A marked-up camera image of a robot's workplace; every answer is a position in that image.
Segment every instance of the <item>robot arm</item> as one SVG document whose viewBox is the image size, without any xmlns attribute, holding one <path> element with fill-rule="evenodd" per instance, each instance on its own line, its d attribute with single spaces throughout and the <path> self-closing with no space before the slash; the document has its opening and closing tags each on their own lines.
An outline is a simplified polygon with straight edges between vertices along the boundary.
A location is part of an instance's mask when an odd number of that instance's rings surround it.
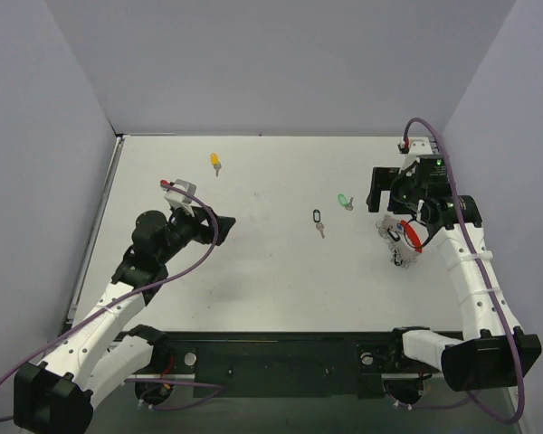
<svg viewBox="0 0 543 434">
<path fill-rule="evenodd" d="M 505 301 L 491 266 L 492 253 L 485 246 L 475 201 L 470 196 L 459 196 L 456 206 L 461 207 L 465 227 L 479 253 L 469 250 L 458 224 L 443 157 L 420 152 L 411 146 L 403 167 L 375 167 L 368 210 L 378 212 L 381 192 L 390 191 L 388 211 L 410 214 L 427 229 L 428 238 L 417 247 L 432 243 L 443 256 L 461 310 L 463 341 L 425 327 L 399 328 L 395 330 L 401 347 L 398 356 L 443 372 L 455 391 L 514 386 L 517 383 L 510 346 L 490 291 L 497 297 L 514 336 L 523 375 L 541 353 L 538 337 L 523 334 Z M 477 260 L 487 270 L 492 288 L 485 285 Z"/>
<path fill-rule="evenodd" d="M 177 180 L 190 194 L 195 186 Z M 138 325 L 111 352 L 113 340 L 125 325 L 159 291 L 160 286 L 118 304 L 108 304 L 137 288 L 164 280 L 167 262 L 190 241 L 210 244 L 214 228 L 203 225 L 206 211 L 192 207 L 181 193 L 167 191 L 171 217 L 159 211 L 144 212 L 137 218 L 127 249 L 111 282 L 89 316 L 104 312 L 83 326 L 38 364 L 26 363 L 14 377 L 14 423 L 37 434 L 82 434 L 94 409 L 132 373 L 147 366 L 165 369 L 168 364 L 167 336 Z M 221 245 L 235 219 L 214 214 Z"/>
</svg>

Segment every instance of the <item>screw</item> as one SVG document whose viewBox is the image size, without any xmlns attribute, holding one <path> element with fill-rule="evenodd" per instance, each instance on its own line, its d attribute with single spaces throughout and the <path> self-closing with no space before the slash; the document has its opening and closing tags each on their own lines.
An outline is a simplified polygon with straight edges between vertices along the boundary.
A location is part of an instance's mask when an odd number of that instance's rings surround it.
<svg viewBox="0 0 543 434">
<path fill-rule="evenodd" d="M 195 362 L 197 361 L 197 356 L 193 353 L 187 353 L 185 354 L 183 361 L 185 362 L 187 366 L 193 366 Z"/>
<path fill-rule="evenodd" d="M 362 355 L 360 355 L 360 361 L 362 364 L 368 366 L 374 362 L 374 358 L 370 355 L 370 353 L 362 353 Z"/>
</svg>

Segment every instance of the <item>white table surface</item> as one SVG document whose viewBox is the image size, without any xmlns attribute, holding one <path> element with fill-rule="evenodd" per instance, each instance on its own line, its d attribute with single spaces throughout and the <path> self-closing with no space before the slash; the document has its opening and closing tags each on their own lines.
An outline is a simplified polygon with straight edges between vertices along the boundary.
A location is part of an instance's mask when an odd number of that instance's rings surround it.
<svg viewBox="0 0 543 434">
<path fill-rule="evenodd" d="M 164 331 L 462 330 L 453 285 L 434 247 L 409 269 L 391 262 L 380 214 L 365 204 L 372 168 L 399 166 L 398 137 L 127 137 L 75 319 L 83 319 L 130 244 L 138 215 L 168 215 L 158 183 L 177 178 L 237 223 L 196 271 L 161 288 L 126 327 Z M 212 152 L 223 168 L 218 178 Z M 354 196 L 354 211 L 338 194 Z M 312 221 L 319 209 L 321 239 Z M 203 255 L 190 243 L 170 274 Z"/>
</svg>

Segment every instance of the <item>gray wall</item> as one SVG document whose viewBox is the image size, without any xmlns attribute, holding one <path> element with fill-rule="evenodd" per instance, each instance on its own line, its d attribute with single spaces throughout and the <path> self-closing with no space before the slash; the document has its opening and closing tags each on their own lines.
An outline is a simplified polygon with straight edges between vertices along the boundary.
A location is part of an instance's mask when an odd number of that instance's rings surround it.
<svg viewBox="0 0 543 434">
<path fill-rule="evenodd" d="M 519 0 L 443 133 L 513 311 L 543 344 L 543 0 Z M 543 355 L 527 376 L 543 432 Z"/>
<path fill-rule="evenodd" d="M 44 1 L 1 0 L 0 375 L 62 323 L 113 145 Z"/>
<path fill-rule="evenodd" d="M 514 0 L 47 0 L 118 132 L 397 134 L 454 112 Z"/>
</svg>

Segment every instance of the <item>key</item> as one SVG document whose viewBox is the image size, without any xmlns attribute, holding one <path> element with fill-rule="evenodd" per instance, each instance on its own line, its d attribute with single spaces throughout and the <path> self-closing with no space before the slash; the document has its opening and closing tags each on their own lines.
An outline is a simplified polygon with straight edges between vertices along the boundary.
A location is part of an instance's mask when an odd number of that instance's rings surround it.
<svg viewBox="0 0 543 434">
<path fill-rule="evenodd" d="M 326 235 L 324 235 L 324 223 L 316 223 L 316 229 L 319 231 L 319 233 L 322 236 L 322 239 L 326 238 Z"/>
<path fill-rule="evenodd" d="M 350 197 L 350 202 L 348 202 L 348 205 L 346 205 L 344 207 L 344 209 L 348 210 L 348 211 L 352 211 L 354 209 L 354 206 L 352 206 L 352 201 L 354 200 L 353 197 Z"/>
</svg>

